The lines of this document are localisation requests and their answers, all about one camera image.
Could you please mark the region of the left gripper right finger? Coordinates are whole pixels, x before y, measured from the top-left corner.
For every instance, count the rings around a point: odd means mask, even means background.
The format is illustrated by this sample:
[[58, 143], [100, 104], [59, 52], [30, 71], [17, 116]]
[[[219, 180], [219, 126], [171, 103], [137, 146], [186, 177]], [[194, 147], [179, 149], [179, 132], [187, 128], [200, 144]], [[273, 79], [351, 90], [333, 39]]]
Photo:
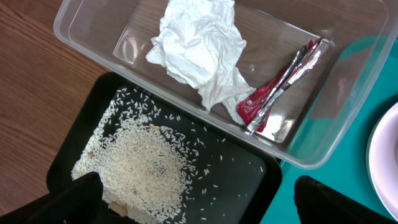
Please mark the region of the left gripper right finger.
[[294, 202], [302, 224], [397, 223], [307, 175], [295, 181]]

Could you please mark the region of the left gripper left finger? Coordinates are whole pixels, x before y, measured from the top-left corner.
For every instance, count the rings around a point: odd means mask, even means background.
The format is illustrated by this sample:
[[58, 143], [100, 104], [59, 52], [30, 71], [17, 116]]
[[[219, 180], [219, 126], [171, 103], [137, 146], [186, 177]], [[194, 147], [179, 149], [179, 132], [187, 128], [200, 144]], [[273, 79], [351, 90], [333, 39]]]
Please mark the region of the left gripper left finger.
[[93, 223], [101, 206], [103, 184], [96, 172], [85, 174], [59, 192], [52, 192], [1, 216], [1, 223]]

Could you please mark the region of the pile of rice grains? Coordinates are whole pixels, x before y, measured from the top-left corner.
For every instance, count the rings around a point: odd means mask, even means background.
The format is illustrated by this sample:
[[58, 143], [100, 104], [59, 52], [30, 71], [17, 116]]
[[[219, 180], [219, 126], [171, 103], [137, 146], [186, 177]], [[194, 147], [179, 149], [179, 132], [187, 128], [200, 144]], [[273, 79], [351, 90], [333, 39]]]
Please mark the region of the pile of rice grains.
[[174, 113], [145, 93], [118, 88], [71, 176], [99, 174], [103, 200], [137, 223], [238, 223], [265, 162]]

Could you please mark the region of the red foil snack wrapper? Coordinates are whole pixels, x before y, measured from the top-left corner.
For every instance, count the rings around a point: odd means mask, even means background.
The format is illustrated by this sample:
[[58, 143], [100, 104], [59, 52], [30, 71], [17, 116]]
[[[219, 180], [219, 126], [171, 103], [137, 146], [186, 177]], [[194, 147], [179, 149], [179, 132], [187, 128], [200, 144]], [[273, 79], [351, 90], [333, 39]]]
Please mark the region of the red foil snack wrapper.
[[272, 107], [277, 100], [296, 82], [313, 70], [334, 43], [320, 37], [310, 40], [295, 54], [290, 65], [282, 70], [267, 85], [258, 88], [240, 102], [236, 111], [246, 125], [246, 132], [263, 131]]

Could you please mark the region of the white napkin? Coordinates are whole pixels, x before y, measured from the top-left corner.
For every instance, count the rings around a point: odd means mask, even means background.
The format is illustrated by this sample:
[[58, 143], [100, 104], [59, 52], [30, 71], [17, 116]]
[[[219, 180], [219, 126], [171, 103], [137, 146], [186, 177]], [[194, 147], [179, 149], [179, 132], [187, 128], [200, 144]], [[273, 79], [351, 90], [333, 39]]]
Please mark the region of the white napkin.
[[233, 0], [170, 0], [146, 59], [196, 89], [207, 111], [221, 103], [243, 124], [236, 108], [255, 89], [236, 66], [246, 41], [234, 24], [234, 5]]

